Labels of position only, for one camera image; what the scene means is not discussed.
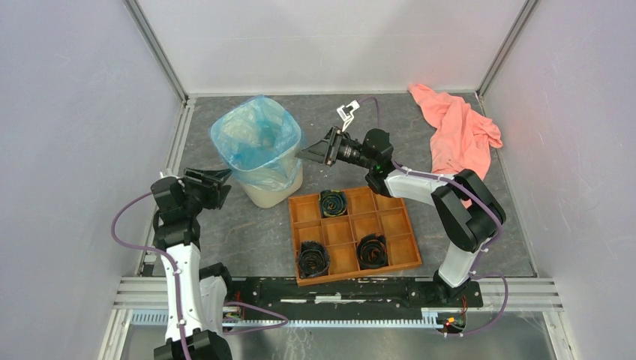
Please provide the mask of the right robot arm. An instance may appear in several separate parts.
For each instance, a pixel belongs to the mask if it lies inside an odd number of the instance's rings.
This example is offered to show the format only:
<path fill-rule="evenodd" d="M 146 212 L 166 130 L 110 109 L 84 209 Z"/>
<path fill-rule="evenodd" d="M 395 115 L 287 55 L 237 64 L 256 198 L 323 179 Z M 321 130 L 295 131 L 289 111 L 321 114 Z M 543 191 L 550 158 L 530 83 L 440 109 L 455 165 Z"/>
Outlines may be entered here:
<path fill-rule="evenodd" d="M 389 133 L 369 130 L 362 141 L 339 127 L 313 145 L 299 150 L 297 158 L 332 166 L 343 161 L 367 170 L 368 187 L 384 197 L 414 200 L 433 206 L 450 241 L 445 259 L 433 276 L 433 297 L 452 306 L 480 259 L 484 246 L 503 234 L 506 213 L 482 179 L 471 169 L 454 175 L 421 172 L 393 158 Z"/>

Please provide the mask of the beige trash bin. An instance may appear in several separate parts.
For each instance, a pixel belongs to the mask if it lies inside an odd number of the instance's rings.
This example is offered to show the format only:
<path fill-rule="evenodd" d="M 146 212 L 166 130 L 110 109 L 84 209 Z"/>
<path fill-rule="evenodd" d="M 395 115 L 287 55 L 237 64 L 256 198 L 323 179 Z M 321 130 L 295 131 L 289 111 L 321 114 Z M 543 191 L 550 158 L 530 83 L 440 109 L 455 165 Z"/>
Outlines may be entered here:
<path fill-rule="evenodd" d="M 247 194 L 247 197 L 258 207 L 262 209 L 269 209 L 278 203 L 281 203 L 291 195 L 293 195 L 302 186 L 304 180 L 303 167 L 300 167 L 297 175 L 293 178 L 293 181 L 289 187 L 283 190 L 262 190 L 249 184 L 239 185 Z"/>

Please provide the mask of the blue plastic trash bag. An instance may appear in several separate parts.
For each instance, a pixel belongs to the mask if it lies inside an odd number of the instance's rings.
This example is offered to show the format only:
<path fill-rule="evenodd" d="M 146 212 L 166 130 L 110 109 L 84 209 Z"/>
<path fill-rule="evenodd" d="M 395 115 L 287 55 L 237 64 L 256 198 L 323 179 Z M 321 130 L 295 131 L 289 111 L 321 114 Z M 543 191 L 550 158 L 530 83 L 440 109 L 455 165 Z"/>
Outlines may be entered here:
<path fill-rule="evenodd" d="M 296 157 L 305 135 L 277 101 L 252 97 L 220 117 L 209 136 L 238 182 L 264 191 L 291 186 L 302 167 Z"/>

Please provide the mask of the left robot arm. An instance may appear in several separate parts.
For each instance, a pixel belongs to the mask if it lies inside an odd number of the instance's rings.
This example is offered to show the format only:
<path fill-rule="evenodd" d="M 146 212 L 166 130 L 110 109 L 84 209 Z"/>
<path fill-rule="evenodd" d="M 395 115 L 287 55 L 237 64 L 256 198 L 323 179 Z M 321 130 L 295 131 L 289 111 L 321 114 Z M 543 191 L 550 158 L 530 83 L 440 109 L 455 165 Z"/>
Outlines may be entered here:
<path fill-rule="evenodd" d="M 198 215 L 221 209 L 230 185 L 230 169 L 187 168 L 183 176 L 165 175 L 150 187 L 157 211 L 153 245 L 165 267 L 168 320 L 165 343 L 154 359 L 231 359 L 224 338 L 223 307 L 236 295 L 227 267 L 200 270 Z"/>

